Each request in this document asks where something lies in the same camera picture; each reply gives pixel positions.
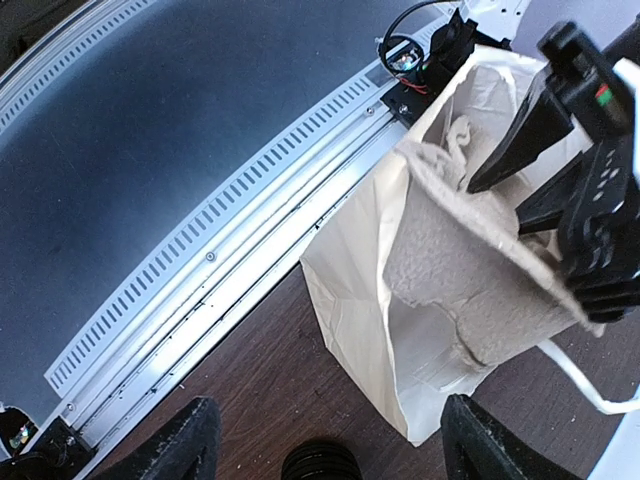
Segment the dark gray surface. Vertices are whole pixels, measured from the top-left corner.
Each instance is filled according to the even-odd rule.
[[[106,297],[412,3],[160,1],[43,93],[0,137],[0,401],[43,422]]]

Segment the dark wood surface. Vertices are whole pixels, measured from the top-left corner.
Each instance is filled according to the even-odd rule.
[[[603,395],[629,398],[640,363],[640,323],[602,339],[573,327],[557,342]],[[124,458],[195,396],[220,405],[218,479],[279,479],[287,453],[317,436],[355,453],[365,479],[444,479],[440,434],[414,448],[375,411],[324,348],[302,271],[294,269],[100,466]],[[620,418],[597,413],[532,349],[500,366],[474,398],[551,460],[586,477]]]

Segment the black rubber object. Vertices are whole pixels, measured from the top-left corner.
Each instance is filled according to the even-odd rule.
[[[344,446],[313,440],[294,449],[282,464],[282,480],[362,480],[353,454]]]

